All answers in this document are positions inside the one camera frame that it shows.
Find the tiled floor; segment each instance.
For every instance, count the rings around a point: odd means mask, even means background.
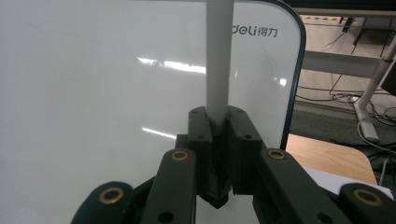
[[[314,51],[325,51],[331,53],[351,54],[353,55],[379,58],[383,43],[386,37],[384,31],[368,31],[361,40],[358,42],[357,47],[354,49],[352,44],[359,32],[359,25],[356,22],[352,23],[348,32],[342,32],[345,21],[341,24],[339,20],[313,20],[303,19],[306,29],[306,49]],[[387,52],[389,43],[394,37],[394,34],[389,35],[389,40],[385,46],[384,53]],[[318,88],[323,90],[330,90],[335,84],[339,74],[320,73],[315,71],[303,70],[300,76],[299,86]],[[335,85],[334,90],[339,91],[364,91],[370,79],[362,77],[349,77],[342,76],[338,83]],[[309,98],[312,100],[329,100],[332,97],[329,91],[314,91],[299,88],[297,95]],[[296,98],[297,101],[308,102],[314,105],[325,105],[335,108],[342,108],[353,112],[353,107],[350,104],[343,104],[335,101],[322,102],[322,101],[306,101],[302,98]],[[396,106],[396,97],[376,94],[372,98],[372,102],[378,105],[377,109],[382,111],[384,108]]]

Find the deli logo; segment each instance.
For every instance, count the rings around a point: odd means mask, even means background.
[[[277,29],[268,27],[234,25],[233,34],[276,37]]]

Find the gray floor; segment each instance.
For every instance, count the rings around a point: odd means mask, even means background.
[[[342,33],[342,29],[345,21],[341,24],[338,23],[338,20],[303,19],[303,21],[307,33],[306,49],[308,50],[341,54],[351,54],[353,52],[353,55],[375,58],[380,57],[386,32],[366,32],[362,36],[357,47],[354,48],[355,46],[352,43],[360,29],[358,27],[359,24],[356,22],[352,23],[352,27],[344,34]],[[385,46],[385,52],[394,36],[393,33],[390,34],[388,43],[386,43]],[[365,143],[361,141],[357,132],[358,121],[353,106],[350,103],[351,100],[342,97],[340,92],[353,91],[351,93],[359,93],[359,91],[364,91],[369,79],[342,76],[334,86],[339,77],[339,74],[326,74],[307,70],[302,71],[299,81],[300,88],[297,90],[297,95],[311,100],[296,98],[290,132],[323,141],[350,145],[361,150],[372,161],[372,166],[378,181],[381,175],[383,162],[385,159],[392,159],[392,157],[390,157],[391,154],[380,153],[372,156],[374,153],[379,152],[380,149],[367,147]],[[323,91],[304,88],[323,89]],[[329,90],[332,88],[335,90],[332,93],[337,93],[337,95],[334,96],[337,101],[318,101],[331,100],[333,96],[330,95]],[[379,114],[383,114],[386,108],[396,106],[396,97],[386,94],[376,94],[372,98],[372,104]],[[372,107],[370,105],[368,105],[368,111],[372,112]],[[391,112],[389,113],[390,115],[396,116],[396,109],[389,112]],[[396,145],[387,144],[396,142],[396,128],[385,126],[377,121],[374,121],[374,125],[380,138],[379,144],[385,147],[395,148]],[[384,177],[383,186],[392,189],[393,193],[395,193],[396,188],[393,183],[392,174],[392,170],[388,169]]]

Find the desk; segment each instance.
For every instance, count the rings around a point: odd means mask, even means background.
[[[289,134],[286,151],[304,167],[377,184],[369,160],[355,148]]]

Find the wooden table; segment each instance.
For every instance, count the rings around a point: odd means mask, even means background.
[[[286,151],[304,167],[377,185],[369,160],[355,148],[289,134]]]

